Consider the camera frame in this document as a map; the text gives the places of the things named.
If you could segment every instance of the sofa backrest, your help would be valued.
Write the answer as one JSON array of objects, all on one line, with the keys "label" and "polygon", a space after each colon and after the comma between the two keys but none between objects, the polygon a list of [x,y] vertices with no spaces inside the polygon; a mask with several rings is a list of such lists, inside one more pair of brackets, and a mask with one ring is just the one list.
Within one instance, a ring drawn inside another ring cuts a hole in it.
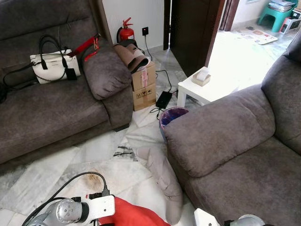
[{"label": "sofa backrest", "polygon": [[301,32],[262,82],[275,115],[275,136],[301,155]]},{"label": "sofa backrest", "polygon": [[[75,49],[97,33],[89,0],[0,0],[0,81],[9,71],[30,63],[43,34]],[[45,45],[45,52],[54,52]],[[31,70],[24,76],[33,76]]]}]

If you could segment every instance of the sofa armrest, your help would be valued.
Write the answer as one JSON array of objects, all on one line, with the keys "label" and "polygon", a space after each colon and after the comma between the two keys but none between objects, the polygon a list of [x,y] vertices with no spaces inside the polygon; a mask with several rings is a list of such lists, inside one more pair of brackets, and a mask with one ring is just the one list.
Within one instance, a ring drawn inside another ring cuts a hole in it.
[{"label": "sofa armrest", "polygon": [[170,122],[168,151],[192,177],[204,176],[273,136],[275,118],[260,85]]},{"label": "sofa armrest", "polygon": [[[108,98],[125,89],[132,75],[109,43],[101,39],[99,52],[83,62],[83,69],[95,99]],[[93,52],[90,48],[85,55]]]}]

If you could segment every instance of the purple trash bin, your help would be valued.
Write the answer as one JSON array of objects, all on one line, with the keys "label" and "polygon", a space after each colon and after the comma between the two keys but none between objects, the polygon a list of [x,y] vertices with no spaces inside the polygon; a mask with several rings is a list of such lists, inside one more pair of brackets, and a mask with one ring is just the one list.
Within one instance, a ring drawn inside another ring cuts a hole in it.
[{"label": "purple trash bin", "polygon": [[160,131],[161,131],[161,134],[162,134],[162,137],[163,137],[165,143],[167,142],[165,135],[164,135],[165,126],[167,126],[172,120],[179,118],[188,112],[189,111],[183,107],[172,107],[172,108],[166,109],[161,114],[160,120],[159,120],[159,127],[160,127]]}]

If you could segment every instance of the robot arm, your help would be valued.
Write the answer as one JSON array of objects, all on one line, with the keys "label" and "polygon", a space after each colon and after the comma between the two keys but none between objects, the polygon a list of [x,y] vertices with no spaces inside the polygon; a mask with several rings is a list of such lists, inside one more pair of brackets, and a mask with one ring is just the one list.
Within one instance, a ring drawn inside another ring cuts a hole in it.
[{"label": "robot arm", "polygon": [[115,199],[113,195],[85,199],[75,202],[63,199],[51,204],[45,213],[36,216],[28,226],[76,226],[89,225],[93,220],[115,214]]}]

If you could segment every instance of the fire extinguisher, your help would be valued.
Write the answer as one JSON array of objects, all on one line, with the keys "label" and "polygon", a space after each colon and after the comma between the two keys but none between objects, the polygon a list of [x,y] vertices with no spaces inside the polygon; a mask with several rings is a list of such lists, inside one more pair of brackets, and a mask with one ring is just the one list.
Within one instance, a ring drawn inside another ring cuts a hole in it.
[{"label": "fire extinguisher", "polygon": [[127,40],[127,39],[135,39],[134,30],[128,27],[128,26],[133,25],[133,24],[127,24],[127,22],[130,19],[131,19],[131,17],[128,18],[127,20],[124,20],[123,21],[123,28],[120,27],[118,29],[117,37],[116,37],[117,43],[119,43],[119,36],[120,36],[121,41]]}]

